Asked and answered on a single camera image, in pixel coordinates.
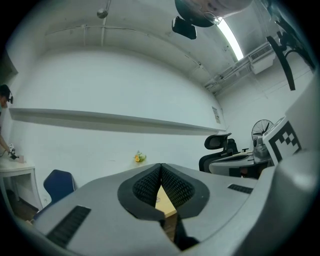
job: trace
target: small plant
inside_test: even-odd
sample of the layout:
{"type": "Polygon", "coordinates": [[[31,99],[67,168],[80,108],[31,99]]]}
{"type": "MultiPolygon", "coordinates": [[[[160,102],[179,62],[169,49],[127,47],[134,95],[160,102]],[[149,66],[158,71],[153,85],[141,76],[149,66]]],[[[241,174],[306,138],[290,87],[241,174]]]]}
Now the small plant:
{"type": "Polygon", "coordinates": [[[147,159],[147,156],[145,154],[142,154],[140,151],[138,151],[135,156],[134,156],[134,160],[137,163],[142,163],[147,159]]]}

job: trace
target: white desk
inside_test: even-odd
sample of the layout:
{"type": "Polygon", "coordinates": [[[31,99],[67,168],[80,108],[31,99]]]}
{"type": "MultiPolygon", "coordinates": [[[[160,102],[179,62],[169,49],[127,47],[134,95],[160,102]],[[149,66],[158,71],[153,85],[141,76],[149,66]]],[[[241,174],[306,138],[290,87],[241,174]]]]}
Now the white desk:
{"type": "MultiPolygon", "coordinates": [[[[0,188],[4,198],[4,202],[9,212],[11,212],[12,215],[14,214],[14,212],[11,208],[11,205],[7,196],[4,178],[19,176],[19,175],[26,175],[26,174],[30,174],[32,192],[33,192],[35,201],[37,203],[38,209],[40,211],[43,209],[43,207],[42,207],[38,189],[37,189],[34,165],[27,162],[19,163],[18,160],[12,160],[11,158],[5,155],[0,158],[0,188]]],[[[13,186],[15,197],[17,200],[19,200],[19,193],[17,190],[16,182],[14,178],[11,180],[12,180],[12,186],[13,186]]]]}

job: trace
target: curved ceiling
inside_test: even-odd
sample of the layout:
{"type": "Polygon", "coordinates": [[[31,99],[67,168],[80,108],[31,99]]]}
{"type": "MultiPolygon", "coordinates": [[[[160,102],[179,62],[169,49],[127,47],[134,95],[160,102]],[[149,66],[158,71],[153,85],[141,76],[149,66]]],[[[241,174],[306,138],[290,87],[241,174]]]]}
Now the curved ceiling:
{"type": "MultiPolygon", "coordinates": [[[[197,27],[197,39],[172,31],[179,14],[174,0],[111,0],[106,28],[97,11],[108,0],[50,0],[34,13],[44,51],[65,46],[118,47],[165,62],[203,86],[232,66],[236,57],[221,31],[197,27]]],[[[277,26],[259,0],[244,11],[225,18],[245,56],[275,36],[277,26]]]]}

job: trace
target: black office chair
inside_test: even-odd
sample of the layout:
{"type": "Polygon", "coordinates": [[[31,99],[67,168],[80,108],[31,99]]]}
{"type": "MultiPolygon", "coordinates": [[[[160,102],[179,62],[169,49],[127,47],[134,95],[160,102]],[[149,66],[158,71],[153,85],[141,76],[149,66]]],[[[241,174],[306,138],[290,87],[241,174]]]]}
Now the black office chair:
{"type": "MultiPolygon", "coordinates": [[[[232,149],[233,154],[238,154],[240,153],[237,149],[237,144],[233,138],[228,138],[228,149],[232,149]]],[[[244,148],[242,149],[243,152],[246,152],[249,148],[244,148]]]]}
{"type": "Polygon", "coordinates": [[[209,164],[214,161],[225,157],[230,157],[233,155],[233,150],[230,148],[228,149],[228,136],[231,135],[231,133],[228,134],[221,134],[221,135],[211,135],[208,138],[206,138],[204,142],[204,146],[208,150],[218,150],[222,149],[221,152],[214,153],[214,154],[208,154],[200,158],[199,160],[199,170],[201,172],[210,173],[209,170],[209,164]]]}

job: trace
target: white wall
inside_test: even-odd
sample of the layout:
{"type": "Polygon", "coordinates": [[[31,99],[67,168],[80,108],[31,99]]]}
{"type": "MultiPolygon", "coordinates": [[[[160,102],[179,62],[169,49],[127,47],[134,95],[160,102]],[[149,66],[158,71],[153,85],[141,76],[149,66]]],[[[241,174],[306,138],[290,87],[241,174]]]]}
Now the white wall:
{"type": "Polygon", "coordinates": [[[224,129],[215,98],[144,55],[115,48],[46,54],[16,95],[15,108],[76,110],[224,129]]]}
{"type": "Polygon", "coordinates": [[[290,91],[285,73],[276,58],[272,67],[243,77],[216,98],[222,109],[227,132],[238,150],[253,148],[251,131],[255,123],[267,119],[274,124],[301,95],[313,77],[305,62],[295,53],[288,56],[295,82],[290,91]]]}
{"type": "MultiPolygon", "coordinates": [[[[46,54],[14,100],[15,108],[110,113],[225,129],[212,110],[213,106],[221,111],[217,100],[204,88],[163,63],[116,49],[46,54]]],[[[40,199],[46,205],[50,197],[43,181],[53,169],[72,173],[81,187],[139,166],[134,155],[140,150],[147,155],[146,164],[175,163],[198,170],[199,159],[212,153],[204,141],[214,133],[30,114],[13,121],[10,142],[34,163],[40,199]]]]}

